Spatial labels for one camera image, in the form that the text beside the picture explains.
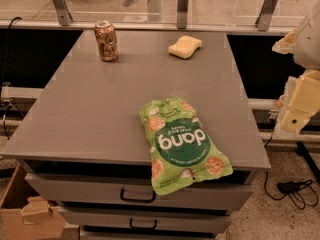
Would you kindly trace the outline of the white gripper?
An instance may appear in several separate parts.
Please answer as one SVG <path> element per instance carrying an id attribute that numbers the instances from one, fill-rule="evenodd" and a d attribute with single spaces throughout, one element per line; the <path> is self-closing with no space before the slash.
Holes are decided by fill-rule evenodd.
<path id="1" fill-rule="evenodd" d="M 275 132 L 299 134 L 320 111 L 320 1 L 296 29 L 272 46 L 279 54 L 292 54 L 296 64 L 307 68 L 298 78 L 290 76 L 278 104 Z"/>

